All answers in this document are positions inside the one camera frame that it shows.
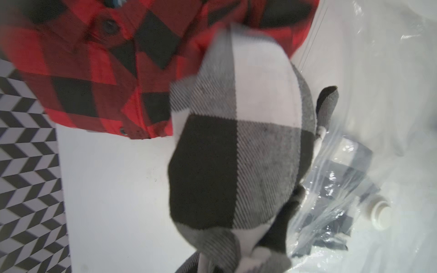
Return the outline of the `grey white checked shirt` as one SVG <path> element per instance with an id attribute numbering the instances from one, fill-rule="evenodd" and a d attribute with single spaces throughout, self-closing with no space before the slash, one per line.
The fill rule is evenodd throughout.
<path id="1" fill-rule="evenodd" d="M 197 74 L 171 85 L 170 215 L 196 252 L 181 273 L 283 273 L 290 219 L 320 151 L 336 86 L 317 101 L 283 48 L 220 31 Z"/>

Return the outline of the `clear vacuum bag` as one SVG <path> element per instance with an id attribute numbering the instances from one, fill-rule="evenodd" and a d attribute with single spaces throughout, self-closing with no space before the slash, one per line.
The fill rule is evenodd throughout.
<path id="1" fill-rule="evenodd" d="M 340 98 L 291 225 L 294 273 L 437 270 L 437 3 L 322 1 L 294 56 Z M 376 230 L 375 200 L 393 208 Z"/>

